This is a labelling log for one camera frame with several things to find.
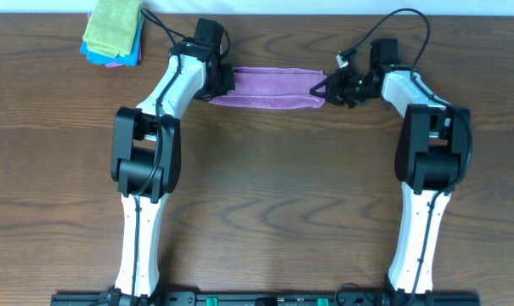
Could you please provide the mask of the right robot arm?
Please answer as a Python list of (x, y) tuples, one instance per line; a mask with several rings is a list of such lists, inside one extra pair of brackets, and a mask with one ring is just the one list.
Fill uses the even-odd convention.
[(433, 293), (432, 266), (443, 213), (472, 158), (470, 112), (439, 98), (418, 72), (377, 64), (360, 75), (349, 65), (313, 86), (310, 93), (335, 105), (354, 107), (383, 98), (402, 117), (394, 171), (403, 194), (398, 244), (384, 287), (378, 292), (338, 293), (369, 305), (475, 303), (471, 295)]

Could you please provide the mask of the purple microfiber cloth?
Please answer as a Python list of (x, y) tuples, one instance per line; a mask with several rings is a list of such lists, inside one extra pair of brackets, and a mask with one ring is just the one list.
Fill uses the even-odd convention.
[(323, 71), (279, 67), (235, 67), (235, 89), (212, 98), (211, 104), (226, 107), (295, 110), (320, 108), (325, 99), (310, 88), (326, 79)]

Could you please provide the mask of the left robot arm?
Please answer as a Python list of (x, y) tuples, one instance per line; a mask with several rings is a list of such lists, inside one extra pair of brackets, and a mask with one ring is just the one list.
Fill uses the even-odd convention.
[(151, 94), (116, 113), (110, 172), (121, 193), (124, 230), (111, 305), (157, 300), (161, 218), (181, 170), (181, 119), (192, 99), (232, 90), (226, 54), (220, 42), (189, 38), (177, 43)]

